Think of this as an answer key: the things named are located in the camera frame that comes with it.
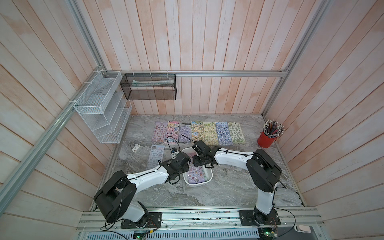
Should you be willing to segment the panda sticker sheet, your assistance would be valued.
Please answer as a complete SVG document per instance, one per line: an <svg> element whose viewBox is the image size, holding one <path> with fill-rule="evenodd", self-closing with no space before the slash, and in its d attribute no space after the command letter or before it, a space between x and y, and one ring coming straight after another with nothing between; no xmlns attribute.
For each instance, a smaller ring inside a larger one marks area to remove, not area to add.
<svg viewBox="0 0 384 240"><path fill-rule="evenodd" d="M193 141L205 140L204 124L201 121L191 121L191 138Z"/></svg>

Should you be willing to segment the green frog sticker sheet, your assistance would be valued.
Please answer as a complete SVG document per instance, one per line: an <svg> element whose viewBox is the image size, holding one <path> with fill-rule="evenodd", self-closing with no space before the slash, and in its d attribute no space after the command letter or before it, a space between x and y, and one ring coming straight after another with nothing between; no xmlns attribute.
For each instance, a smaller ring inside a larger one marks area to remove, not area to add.
<svg viewBox="0 0 384 240"><path fill-rule="evenodd" d="M242 144L245 143L245 137L243 135L243 131L241 129L241 125L235 122L228 122L229 131L234 144Z"/></svg>

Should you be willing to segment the puffy gem sticker sheet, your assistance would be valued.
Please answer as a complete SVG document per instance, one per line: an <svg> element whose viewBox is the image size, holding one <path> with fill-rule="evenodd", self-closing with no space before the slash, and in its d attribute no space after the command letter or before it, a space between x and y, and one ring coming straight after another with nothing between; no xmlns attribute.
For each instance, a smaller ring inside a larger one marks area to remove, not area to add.
<svg viewBox="0 0 384 240"><path fill-rule="evenodd" d="M191 125L180 123L179 128L179 143L190 143L192 128Z"/></svg>

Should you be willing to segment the purple animal sticker sheet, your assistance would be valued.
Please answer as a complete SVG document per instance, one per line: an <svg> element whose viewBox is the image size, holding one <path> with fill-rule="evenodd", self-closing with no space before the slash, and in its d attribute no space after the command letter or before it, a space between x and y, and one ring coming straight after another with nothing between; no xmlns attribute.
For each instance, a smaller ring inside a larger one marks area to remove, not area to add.
<svg viewBox="0 0 384 240"><path fill-rule="evenodd" d="M187 182L191 185L196 185L204 183L207 181L207 176L205 173L205 168L203 166L196 167L193 163L193 156L195 154L189 154L191 157L191 162L189 165L189 171L187 172Z"/></svg>

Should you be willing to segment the blue penguin sticker sheet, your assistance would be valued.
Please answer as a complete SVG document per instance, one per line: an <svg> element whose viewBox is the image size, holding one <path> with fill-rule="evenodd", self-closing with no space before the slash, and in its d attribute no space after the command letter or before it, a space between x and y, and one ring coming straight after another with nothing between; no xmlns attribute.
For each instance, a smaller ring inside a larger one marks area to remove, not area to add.
<svg viewBox="0 0 384 240"><path fill-rule="evenodd" d="M227 122L217 122L216 129L218 134L219 145L221 146L231 146L233 141L231 138L229 125Z"/></svg>

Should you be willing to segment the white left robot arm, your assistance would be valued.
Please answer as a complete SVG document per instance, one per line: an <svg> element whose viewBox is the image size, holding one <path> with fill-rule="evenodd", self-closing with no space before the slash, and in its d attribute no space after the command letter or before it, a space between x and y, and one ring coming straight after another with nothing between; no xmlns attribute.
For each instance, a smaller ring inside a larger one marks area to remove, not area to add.
<svg viewBox="0 0 384 240"><path fill-rule="evenodd" d="M108 224L120 219L131 221L138 228L148 222L148 210L142 203L133 204L135 194L155 185L170 183L189 171L191 158L183 152L157 167L135 174L117 171L94 196L94 202Z"/></svg>

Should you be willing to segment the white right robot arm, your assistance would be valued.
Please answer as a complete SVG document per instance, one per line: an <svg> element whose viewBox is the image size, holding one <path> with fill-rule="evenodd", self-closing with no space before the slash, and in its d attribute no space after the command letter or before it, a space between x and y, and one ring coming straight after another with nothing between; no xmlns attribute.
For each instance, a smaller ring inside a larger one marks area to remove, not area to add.
<svg viewBox="0 0 384 240"><path fill-rule="evenodd" d="M193 163L205 165L230 165L249 171L258 188L256 210L266 216L273 209L276 184L280 180L282 170L279 165L262 149L255 152L238 152L222 147L210 148L203 141L194 142L192 148L197 153Z"/></svg>

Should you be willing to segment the white plastic storage box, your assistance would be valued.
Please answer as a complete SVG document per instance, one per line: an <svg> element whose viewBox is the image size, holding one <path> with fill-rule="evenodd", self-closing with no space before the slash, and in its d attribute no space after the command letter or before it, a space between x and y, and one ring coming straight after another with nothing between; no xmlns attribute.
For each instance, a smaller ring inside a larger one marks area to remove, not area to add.
<svg viewBox="0 0 384 240"><path fill-rule="evenodd" d="M206 185L213 179L212 169L208 169L205 166L196 167L193 163L193 156L197 153L193 148L184 148L182 152L186 153L191 158L189 165L189 171L183 173L184 181L190 187L199 187Z"/></svg>

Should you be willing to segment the pink cartoon sticker sheet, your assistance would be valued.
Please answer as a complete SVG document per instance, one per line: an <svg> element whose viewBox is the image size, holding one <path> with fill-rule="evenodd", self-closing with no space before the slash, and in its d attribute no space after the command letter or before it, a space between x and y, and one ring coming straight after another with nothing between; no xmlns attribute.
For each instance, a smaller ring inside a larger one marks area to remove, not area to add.
<svg viewBox="0 0 384 240"><path fill-rule="evenodd" d="M176 144L179 140L180 122L169 121L167 125L165 143Z"/></svg>

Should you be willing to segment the pale pink sticker sheet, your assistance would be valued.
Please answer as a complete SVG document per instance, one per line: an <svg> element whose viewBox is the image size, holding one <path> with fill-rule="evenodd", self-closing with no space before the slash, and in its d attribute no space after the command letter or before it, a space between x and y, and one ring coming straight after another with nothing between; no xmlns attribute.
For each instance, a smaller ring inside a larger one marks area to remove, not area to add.
<svg viewBox="0 0 384 240"><path fill-rule="evenodd" d="M152 142L154 143L163 143L165 141L167 133L168 123L166 122L156 122L155 128L152 136Z"/></svg>

